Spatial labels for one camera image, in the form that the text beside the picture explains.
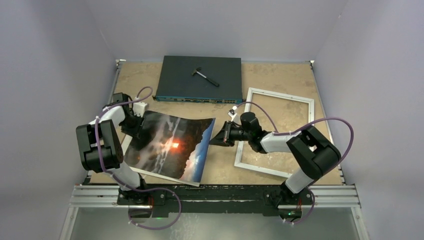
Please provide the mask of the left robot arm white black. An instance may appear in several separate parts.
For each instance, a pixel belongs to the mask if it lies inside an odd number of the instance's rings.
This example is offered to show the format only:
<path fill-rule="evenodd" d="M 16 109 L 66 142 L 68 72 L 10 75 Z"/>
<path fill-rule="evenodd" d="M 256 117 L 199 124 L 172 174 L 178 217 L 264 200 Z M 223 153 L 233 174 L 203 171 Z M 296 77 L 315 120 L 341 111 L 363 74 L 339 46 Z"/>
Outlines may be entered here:
<path fill-rule="evenodd" d="M 141 139 L 145 108 L 145 103 L 134 101 L 125 93 L 115 93 L 100 116 L 75 129 L 83 168 L 109 175 L 118 183 L 120 193 L 138 205 L 148 201 L 149 191 L 143 177 L 125 163 L 116 127 L 133 140 Z"/>

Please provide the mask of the landscape photo print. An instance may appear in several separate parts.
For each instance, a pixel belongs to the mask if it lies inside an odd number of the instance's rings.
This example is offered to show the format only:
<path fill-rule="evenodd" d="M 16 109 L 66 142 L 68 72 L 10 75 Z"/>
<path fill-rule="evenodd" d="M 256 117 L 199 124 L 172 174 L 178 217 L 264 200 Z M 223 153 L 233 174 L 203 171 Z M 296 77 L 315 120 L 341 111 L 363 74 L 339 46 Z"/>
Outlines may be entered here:
<path fill-rule="evenodd" d="M 140 137 L 123 139 L 123 160 L 140 174 L 198 187 L 215 118 L 188 119 L 150 110 L 143 118 Z"/>

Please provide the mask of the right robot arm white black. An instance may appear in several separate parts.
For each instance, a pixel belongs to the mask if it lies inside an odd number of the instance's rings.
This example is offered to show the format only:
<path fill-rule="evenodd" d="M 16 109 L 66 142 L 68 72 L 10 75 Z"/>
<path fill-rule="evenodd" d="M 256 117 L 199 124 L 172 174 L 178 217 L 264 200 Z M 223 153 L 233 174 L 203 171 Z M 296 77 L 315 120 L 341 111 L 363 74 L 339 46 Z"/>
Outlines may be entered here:
<path fill-rule="evenodd" d="M 247 142 L 256 153 L 291 153 L 298 170 L 281 184 L 280 196 L 288 204 L 300 198 L 301 191 L 326 175 L 341 160 L 340 151 L 312 124 L 299 133 L 278 134 L 262 129 L 253 112 L 240 116 L 240 123 L 226 121 L 209 144 L 232 147 Z"/>

